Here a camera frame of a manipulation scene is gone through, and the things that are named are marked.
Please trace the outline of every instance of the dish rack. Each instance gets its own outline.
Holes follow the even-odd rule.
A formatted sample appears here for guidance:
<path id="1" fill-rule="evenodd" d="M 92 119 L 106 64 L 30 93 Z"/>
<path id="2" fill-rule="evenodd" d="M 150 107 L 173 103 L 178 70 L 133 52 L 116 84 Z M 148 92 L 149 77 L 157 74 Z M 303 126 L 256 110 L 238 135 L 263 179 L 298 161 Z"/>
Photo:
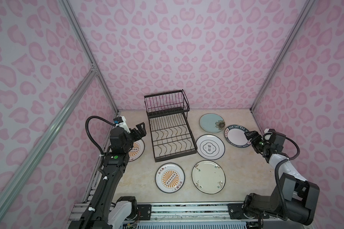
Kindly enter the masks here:
<path id="1" fill-rule="evenodd" d="M 146 95 L 144 102 L 155 162 L 197 152 L 187 121 L 190 106 L 184 90 Z"/>

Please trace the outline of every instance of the ceramic plate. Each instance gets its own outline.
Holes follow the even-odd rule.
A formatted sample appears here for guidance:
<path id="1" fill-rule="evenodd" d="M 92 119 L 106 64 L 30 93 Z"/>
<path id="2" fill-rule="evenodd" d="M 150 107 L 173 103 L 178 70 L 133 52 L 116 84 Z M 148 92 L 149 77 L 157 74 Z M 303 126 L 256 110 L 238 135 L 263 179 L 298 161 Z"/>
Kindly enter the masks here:
<path id="1" fill-rule="evenodd" d="M 214 135 L 203 135 L 196 141 L 197 152 L 203 158 L 216 160 L 223 156 L 225 147 L 223 142 Z"/>
<path id="2" fill-rule="evenodd" d="M 184 182 L 185 173 L 175 163 L 164 164 L 156 172 L 156 185 L 162 192 L 177 192 Z"/>
<path id="3" fill-rule="evenodd" d="M 200 126 L 206 132 L 221 132 L 225 125 L 226 123 L 224 122 L 224 119 L 217 114 L 205 114 L 200 118 Z"/>
<path id="4" fill-rule="evenodd" d="M 226 183 L 223 169 L 209 160 L 197 163 L 193 168 L 192 177 L 197 189 L 206 194 L 220 192 Z"/>
<path id="5" fill-rule="evenodd" d="M 239 125 L 230 125 L 224 131 L 226 140 L 235 147 L 246 148 L 251 145 L 251 142 L 246 139 L 245 132 L 249 130 Z"/>
<path id="6" fill-rule="evenodd" d="M 129 162 L 132 162 L 133 160 L 138 159 L 142 153 L 144 152 L 145 145 L 142 139 L 134 142 L 133 148 L 129 151 Z"/>

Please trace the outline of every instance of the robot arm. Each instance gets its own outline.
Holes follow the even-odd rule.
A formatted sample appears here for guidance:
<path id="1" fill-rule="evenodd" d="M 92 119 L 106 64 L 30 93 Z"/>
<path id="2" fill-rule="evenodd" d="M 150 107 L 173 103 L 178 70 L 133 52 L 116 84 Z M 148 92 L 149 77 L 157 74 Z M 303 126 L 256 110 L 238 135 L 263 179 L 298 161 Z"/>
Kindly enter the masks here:
<path id="1" fill-rule="evenodd" d="M 100 117 L 89 117 L 86 121 L 86 130 L 88 129 L 89 120 L 92 118 L 103 120 Z M 114 210 L 110 213 L 111 201 L 117 184 L 123 176 L 129 161 L 129 151 L 132 149 L 135 141 L 142 139 L 146 135 L 144 123 L 136 125 L 138 129 L 134 128 L 131 130 L 128 129 L 125 121 L 125 117 L 117 117 L 114 119 L 115 124 L 111 123 L 111 125 L 116 127 L 110 132 L 111 152 L 109 150 L 107 152 L 101 151 L 101 155 L 104 155 L 98 168 L 98 171 L 102 174 L 101 181 L 97 186 L 88 209 L 82 214 L 80 220 L 72 221 L 69 228 L 118 229 L 125 218 L 133 219 L 136 217 L 137 204 L 133 196 L 119 198 Z M 92 142 L 97 147 L 99 146 L 94 140 Z"/>
<path id="2" fill-rule="evenodd" d="M 274 129 L 266 130 L 263 137 L 257 131 L 246 132 L 245 136 L 251 141 L 256 153 L 262 154 L 267 163 L 275 168 L 277 186 L 271 196 L 255 193 L 247 195 L 243 203 L 243 213 L 247 217 L 271 215 L 283 220 L 289 218 L 292 221 L 310 225 L 315 214 L 320 189 L 299 174 L 290 162 L 299 154 L 297 144 Z M 286 139 L 291 141 L 298 151 L 292 158 L 282 153 Z"/>

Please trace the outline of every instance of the wire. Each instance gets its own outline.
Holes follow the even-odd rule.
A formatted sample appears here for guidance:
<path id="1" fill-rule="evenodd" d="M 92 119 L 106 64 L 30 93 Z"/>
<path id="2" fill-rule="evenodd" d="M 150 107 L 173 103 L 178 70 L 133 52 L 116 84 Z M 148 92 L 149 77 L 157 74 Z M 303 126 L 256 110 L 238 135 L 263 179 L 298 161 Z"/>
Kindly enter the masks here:
<path id="1" fill-rule="evenodd" d="M 291 143 L 294 144 L 294 146 L 297 149 L 297 153 L 293 157 L 290 157 L 288 159 L 284 159 L 281 162 L 279 162 L 276 165 L 275 170 L 274 170 L 275 182 L 277 184 L 277 188 L 278 188 L 278 192 L 279 192 L 279 196 L 280 196 L 280 201 L 282 203 L 282 208 L 283 208 L 283 216 L 281 217 L 281 216 L 278 215 L 278 217 L 280 219 L 282 219 L 282 220 L 287 220 L 288 219 L 288 209 L 287 209 L 287 205 L 285 203 L 285 198 L 284 198 L 284 194 L 283 194 L 282 185 L 280 184 L 280 180 L 279 180 L 279 167 L 282 164 L 284 164 L 285 162 L 287 162 L 287 161 L 296 159 L 298 157 L 299 153 L 300 153 L 300 149 L 299 149 L 298 145 L 292 139 L 290 139 L 288 137 L 285 137 L 285 139 L 289 140 Z"/>
<path id="2" fill-rule="evenodd" d="M 294 146 L 296 147 L 296 149 L 297 149 L 297 153 L 293 156 L 293 157 L 291 157 L 291 158 L 289 158 L 289 160 L 293 160 L 293 159 L 296 159 L 298 156 L 299 156 L 299 152 L 300 152 L 300 150 L 299 150 L 299 147 L 298 147 L 298 145 L 297 145 L 297 143 L 295 143 L 292 139 L 290 139 L 289 137 L 285 137 L 285 139 L 286 140 L 289 140 L 291 143 L 293 143 L 294 144 Z"/>
<path id="3" fill-rule="evenodd" d="M 265 134 L 263 135 L 263 140 L 264 140 L 264 141 L 267 141 L 267 140 L 265 139 L 265 136 L 266 136 L 266 135 L 271 135 L 271 132 L 265 133 Z"/>
<path id="4" fill-rule="evenodd" d="M 116 126 L 116 125 L 114 123 L 111 123 L 110 121 L 102 118 L 102 117 L 95 116 L 95 115 L 88 117 L 87 120 L 85 121 L 85 132 L 87 133 L 88 138 L 99 149 L 99 151 L 101 152 L 101 155 L 103 155 L 103 150 L 102 150 L 101 146 L 98 145 L 98 143 L 92 138 L 92 135 L 89 132 L 89 121 L 93 118 L 97 118 L 99 120 L 102 120 L 102 121 L 110 124 L 111 126 Z M 111 148 L 111 146 L 108 147 L 107 151 L 104 154 L 108 153 L 110 151 L 110 148 Z M 105 157 L 101 156 L 101 163 L 99 164 L 99 167 L 97 168 L 97 170 L 102 174 L 103 178 L 106 176 L 106 173 L 102 169 L 102 165 L 103 165 L 104 160 L 105 160 Z M 101 190 L 99 191 L 99 193 L 98 193 L 98 195 L 97 195 L 97 197 L 96 197 L 96 199 L 92 205 L 92 208 L 96 208 L 97 205 L 99 204 L 99 201 L 101 200 L 103 192 L 105 191 L 106 185 L 107 185 L 107 180 L 102 180 Z M 94 213 L 93 211 L 89 211 L 88 215 L 84 219 L 84 222 L 83 222 L 81 229 L 87 229 L 88 224 L 89 224 L 90 220 L 92 219 L 93 213 Z"/>
<path id="5" fill-rule="evenodd" d="M 279 162 L 277 164 L 277 166 L 275 166 L 275 170 L 274 170 L 275 183 L 277 184 L 277 188 L 278 188 L 278 192 L 279 192 L 279 196 L 280 196 L 280 201 L 282 203 L 282 208 L 283 208 L 283 217 L 281 218 L 278 216 L 278 218 L 280 218 L 284 221 L 286 221 L 288 219 L 288 209 L 287 209 L 285 199 L 284 199 L 283 187 L 280 184 L 280 180 L 279 180 L 279 167 L 287 161 L 288 161 L 288 159 L 284 159 L 281 162 Z"/>

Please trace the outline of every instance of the marble tabletop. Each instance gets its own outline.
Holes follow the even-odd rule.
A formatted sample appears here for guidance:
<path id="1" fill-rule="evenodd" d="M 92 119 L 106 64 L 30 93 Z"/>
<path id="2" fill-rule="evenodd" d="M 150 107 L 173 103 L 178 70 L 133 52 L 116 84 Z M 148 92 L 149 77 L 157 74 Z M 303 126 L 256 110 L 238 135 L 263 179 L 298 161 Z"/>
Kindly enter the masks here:
<path id="1" fill-rule="evenodd" d="M 234 110 L 191 110 L 188 112 L 188 123 L 195 140 L 209 134 L 199 124 L 199 119 L 206 113 L 216 113 L 223 117 L 226 126 L 241 125 L 250 131 L 259 131 L 248 109 Z M 119 181 L 113 201 L 121 196 L 135 196 L 138 203 L 156 202 L 211 202 L 211 201 L 243 201 L 250 193 L 271 195 L 275 187 L 274 169 L 266 163 L 260 154 L 255 153 L 251 146 L 237 148 L 230 145 L 224 138 L 224 130 L 213 135 L 219 137 L 225 145 L 224 155 L 214 160 L 224 170 L 226 183 L 224 188 L 216 194 L 205 194 L 199 191 L 191 177 L 194 165 L 205 160 L 198 153 L 183 156 L 163 162 L 154 162 L 148 118 L 145 111 L 123 111 L 129 128 L 144 122 L 147 135 L 143 137 L 144 153 L 140 158 L 129 162 L 126 171 Z M 164 193 L 155 183 L 157 169 L 165 163 L 178 164 L 185 173 L 184 185 L 175 193 Z"/>

